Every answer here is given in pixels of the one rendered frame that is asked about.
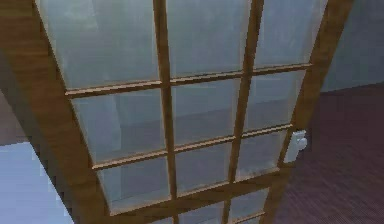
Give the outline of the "brown wooden glazed door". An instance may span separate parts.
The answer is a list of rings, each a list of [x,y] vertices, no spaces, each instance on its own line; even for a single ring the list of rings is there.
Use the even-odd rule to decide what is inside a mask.
[[[222,223],[229,217],[231,199],[264,188],[270,188],[265,202],[264,212],[260,215],[261,224],[271,224],[276,208],[294,162],[284,162],[288,144],[294,131],[305,129],[312,116],[324,79],[330,68],[344,24],[349,16],[354,0],[328,0],[309,64],[265,67],[252,71],[256,55],[256,42],[261,24],[264,0],[253,0],[245,50],[245,71],[236,75],[241,77],[240,102],[235,124],[233,149],[230,158],[229,183],[214,185],[201,190],[177,195],[175,148],[171,113],[171,90],[168,59],[168,37],[166,25],[165,0],[154,0],[155,36],[160,57],[160,82],[147,82],[140,86],[113,86],[118,89],[97,87],[86,89],[88,95],[118,93],[128,90],[144,90],[160,87],[162,93],[163,115],[166,133],[166,151],[139,156],[132,160],[150,159],[166,155],[170,165],[169,200],[155,202],[135,210],[116,214],[109,213],[101,185],[95,170],[91,167],[91,157],[80,131],[73,107],[70,103],[61,77],[51,44],[49,43],[42,19],[34,0],[0,0],[0,71],[9,69],[10,75],[0,78],[0,88],[11,105],[28,140],[37,150],[59,195],[77,224],[146,224],[172,217],[178,223],[177,215],[218,202],[225,202]],[[277,72],[306,69],[305,77],[292,115],[286,126],[288,132],[277,162],[278,168],[268,170],[266,174],[245,180],[235,181],[235,174],[240,152],[240,141],[244,137],[254,137],[272,133],[278,128],[261,129],[242,134],[245,110],[249,97],[251,75],[259,76]],[[230,75],[196,80],[197,77],[172,80],[172,85],[192,84],[198,81],[218,81]]]

